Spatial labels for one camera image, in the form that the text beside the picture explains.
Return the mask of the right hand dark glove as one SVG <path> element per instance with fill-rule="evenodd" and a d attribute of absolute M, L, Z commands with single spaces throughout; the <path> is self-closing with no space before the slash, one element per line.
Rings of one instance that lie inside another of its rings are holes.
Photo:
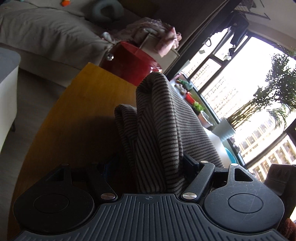
<path fill-rule="evenodd" d="M 296 241 L 296 225 L 290 218 L 282 221 L 278 226 L 277 231 L 287 240 Z"/>

